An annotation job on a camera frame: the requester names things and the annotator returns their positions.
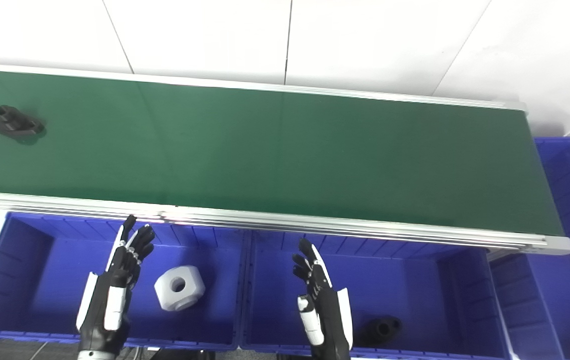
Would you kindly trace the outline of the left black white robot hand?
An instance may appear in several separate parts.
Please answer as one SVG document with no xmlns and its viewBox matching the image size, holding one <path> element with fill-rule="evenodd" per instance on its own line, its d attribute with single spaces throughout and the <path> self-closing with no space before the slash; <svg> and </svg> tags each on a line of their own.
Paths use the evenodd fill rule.
<svg viewBox="0 0 570 360">
<path fill-rule="evenodd" d="M 149 224 L 134 230 L 136 222 L 132 214 L 123 221 L 105 270 L 88 274 L 75 320 L 79 360 L 115 360 L 127 342 L 132 292 L 143 260 L 154 250 L 156 236 Z"/>
</svg>

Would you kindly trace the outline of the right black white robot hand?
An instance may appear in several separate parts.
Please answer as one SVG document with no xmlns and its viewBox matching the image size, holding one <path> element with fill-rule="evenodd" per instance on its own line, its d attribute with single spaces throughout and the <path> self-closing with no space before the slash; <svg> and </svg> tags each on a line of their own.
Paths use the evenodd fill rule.
<svg viewBox="0 0 570 360">
<path fill-rule="evenodd" d="M 314 360 L 349 360 L 354 340 L 349 290 L 333 287 L 326 264 L 314 244 L 299 239 L 292 273 L 306 292 L 297 298 L 299 317 Z"/>
</svg>

